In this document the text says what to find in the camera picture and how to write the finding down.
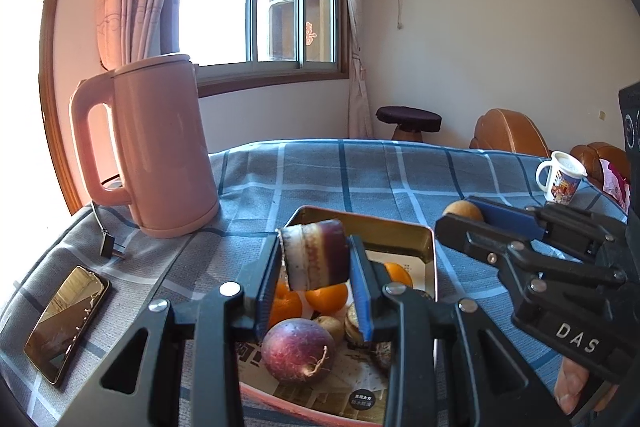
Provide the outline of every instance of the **human hand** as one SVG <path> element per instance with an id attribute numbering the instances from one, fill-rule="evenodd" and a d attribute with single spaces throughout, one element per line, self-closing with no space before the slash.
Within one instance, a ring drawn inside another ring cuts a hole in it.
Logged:
<path id="1" fill-rule="evenodd" d="M 558 402 L 560 409 L 565 414 L 571 414 L 578 405 L 580 393 L 587 384 L 588 379 L 589 371 L 571 359 L 562 358 L 554 394 L 556 395 L 556 402 Z M 618 387 L 616 385 L 613 386 L 593 410 L 596 412 L 603 410 L 617 390 Z"/>

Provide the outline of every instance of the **phone screen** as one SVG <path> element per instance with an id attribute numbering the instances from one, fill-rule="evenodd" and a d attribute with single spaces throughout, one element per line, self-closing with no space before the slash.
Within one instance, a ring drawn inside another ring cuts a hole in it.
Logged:
<path id="1" fill-rule="evenodd" d="M 76 266 L 40 316 L 24 352 L 50 383 L 62 381 L 65 365 L 108 287 L 107 280 Z"/>

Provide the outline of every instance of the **leather armchair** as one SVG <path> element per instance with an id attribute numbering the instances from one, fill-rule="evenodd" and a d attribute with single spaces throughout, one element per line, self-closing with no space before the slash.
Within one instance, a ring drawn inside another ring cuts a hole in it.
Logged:
<path id="1" fill-rule="evenodd" d="M 500 150 L 550 156 L 545 139 L 531 119 L 509 109 L 491 109 L 476 123 L 471 149 Z"/>
<path id="2" fill-rule="evenodd" d="M 602 188 L 604 174 L 600 159 L 614 165 L 625 180 L 629 180 L 630 165 L 626 152 L 606 142 L 592 142 L 588 145 L 576 145 L 571 149 L 571 156 L 578 158 L 587 169 L 587 177 L 598 188 Z"/>

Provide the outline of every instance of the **pink electric kettle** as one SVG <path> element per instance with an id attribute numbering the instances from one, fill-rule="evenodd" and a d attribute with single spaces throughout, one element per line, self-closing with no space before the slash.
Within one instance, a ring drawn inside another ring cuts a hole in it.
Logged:
<path id="1" fill-rule="evenodd" d="M 108 108 L 122 187 L 98 179 L 88 123 L 98 104 Z M 216 215 L 189 55 L 146 58 L 84 80 L 69 112 L 84 187 L 96 203 L 128 204 L 140 229 L 159 238 L 193 232 Z"/>

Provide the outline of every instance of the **plaid tablecloth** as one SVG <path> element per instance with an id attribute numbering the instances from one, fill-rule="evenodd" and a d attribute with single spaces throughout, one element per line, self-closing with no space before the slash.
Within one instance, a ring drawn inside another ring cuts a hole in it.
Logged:
<path id="1" fill-rule="evenodd" d="M 294 140 L 249 144 L 212 155 L 210 162 L 221 210 L 205 228 L 160 241 L 140 232 L 126 208 L 100 207 L 103 223 L 126 247 L 125 261 L 107 261 L 98 254 L 100 228 L 90 209 L 83 208 L 27 277 L 15 282 L 15 295 L 0 316 L 0 371 L 40 427 L 55 425 L 143 305 L 155 296 L 174 303 L 199 299 L 215 284 L 235 279 L 268 233 L 302 204 L 433 227 L 449 203 L 471 194 L 518 207 L 544 202 L 534 180 L 540 159 L 505 152 L 375 140 Z M 581 183 L 573 204 L 626 219 L 588 182 Z M 495 270 L 440 245 L 436 253 L 443 300 L 476 299 L 543 381 L 553 385 L 559 356 L 511 325 L 511 301 Z M 44 306 L 78 264 L 107 277 L 114 291 L 87 331 L 65 383 L 54 389 L 42 381 L 22 347 Z M 185 425 L 190 367 L 188 346 L 180 401 Z M 309 425 L 248 401 L 244 414 L 248 426 Z"/>

